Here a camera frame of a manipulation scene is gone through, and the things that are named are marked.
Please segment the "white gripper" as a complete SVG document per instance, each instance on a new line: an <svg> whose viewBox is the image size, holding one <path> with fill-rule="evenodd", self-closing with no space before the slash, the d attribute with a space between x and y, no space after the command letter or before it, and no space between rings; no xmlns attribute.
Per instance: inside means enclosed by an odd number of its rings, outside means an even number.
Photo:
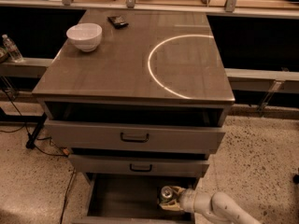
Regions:
<svg viewBox="0 0 299 224"><path fill-rule="evenodd" d="M193 189L185 189L179 186L170 186L170 194L172 197L179 196L178 203L171 201L170 203L160 203L160 207L166 211L184 211L187 213L195 212L195 201L198 192Z"/></svg>

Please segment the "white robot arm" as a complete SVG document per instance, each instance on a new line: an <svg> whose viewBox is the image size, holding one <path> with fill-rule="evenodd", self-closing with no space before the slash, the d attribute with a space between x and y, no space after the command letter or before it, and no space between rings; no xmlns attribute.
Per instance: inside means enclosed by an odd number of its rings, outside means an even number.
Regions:
<svg viewBox="0 0 299 224"><path fill-rule="evenodd" d="M199 214L212 224L262 224L223 192L209 195L179 186L164 186L159 205L167 211Z"/></svg>

